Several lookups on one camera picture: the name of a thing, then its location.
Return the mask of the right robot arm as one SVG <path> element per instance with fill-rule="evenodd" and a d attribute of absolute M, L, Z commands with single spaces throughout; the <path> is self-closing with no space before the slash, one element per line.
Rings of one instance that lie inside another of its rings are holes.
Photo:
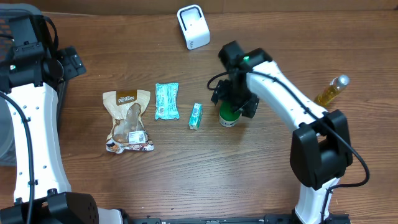
<path fill-rule="evenodd" d="M 300 182 L 298 203 L 290 214 L 267 214 L 263 223 L 349 223 L 348 215 L 329 212 L 332 188 L 353 162 L 348 122 L 338 110 L 328 112 L 308 99 L 261 48 L 244 52 L 236 41 L 218 57 L 228 79 L 213 89 L 213 103 L 230 113 L 253 118 L 265 101 L 292 133 L 290 166 Z"/>

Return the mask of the small kleenex tissue pack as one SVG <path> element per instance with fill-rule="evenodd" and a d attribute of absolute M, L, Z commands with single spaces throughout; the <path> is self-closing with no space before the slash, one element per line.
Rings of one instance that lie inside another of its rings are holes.
<path fill-rule="evenodd" d="M 190 115 L 190 120 L 188 126 L 190 129 L 197 130 L 200 127 L 201 119 L 202 119 L 202 105 L 200 103 L 195 103 L 193 105 L 193 109 Z"/>

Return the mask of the snack packet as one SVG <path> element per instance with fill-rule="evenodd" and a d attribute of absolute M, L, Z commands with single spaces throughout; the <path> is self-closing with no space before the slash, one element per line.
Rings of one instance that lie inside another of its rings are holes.
<path fill-rule="evenodd" d="M 149 102 L 150 92 L 146 90 L 103 93 L 104 107 L 113 119 L 113 127 L 106 139 L 108 152 L 154 150 L 154 143 L 141 118 Z"/>

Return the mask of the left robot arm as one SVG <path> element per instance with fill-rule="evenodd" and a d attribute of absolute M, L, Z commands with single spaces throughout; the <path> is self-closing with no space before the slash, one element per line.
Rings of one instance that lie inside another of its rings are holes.
<path fill-rule="evenodd" d="M 2 223 L 128 223 L 121 209 L 99 208 L 89 194 L 71 190 L 60 155 L 58 90 L 86 69 L 73 47 L 58 48 L 49 17 L 8 20 L 13 40 L 1 63 L 1 97 L 11 113 L 17 157 L 14 204 Z"/>

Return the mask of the green lid jar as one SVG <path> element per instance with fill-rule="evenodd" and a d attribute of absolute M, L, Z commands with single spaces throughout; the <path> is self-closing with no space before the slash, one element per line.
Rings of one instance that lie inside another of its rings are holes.
<path fill-rule="evenodd" d="M 231 104 L 223 101 L 219 110 L 219 122 L 224 127 L 233 127 L 239 120 L 241 113 L 239 111 L 233 112 Z"/>

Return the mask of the yellow bottle silver cap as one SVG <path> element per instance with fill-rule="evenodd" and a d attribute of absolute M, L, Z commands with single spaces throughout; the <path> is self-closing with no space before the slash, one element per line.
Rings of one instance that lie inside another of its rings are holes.
<path fill-rule="evenodd" d="M 350 83 L 347 75 L 334 78 L 322 93 L 316 96 L 314 102 L 322 107 L 327 107 Z"/>

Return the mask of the teal tissue pack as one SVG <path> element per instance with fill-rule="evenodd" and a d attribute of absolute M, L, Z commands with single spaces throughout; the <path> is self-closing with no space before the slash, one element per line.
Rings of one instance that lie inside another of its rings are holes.
<path fill-rule="evenodd" d="M 156 110 L 155 119 L 179 119 L 177 109 L 178 83 L 156 83 L 155 98 Z"/>

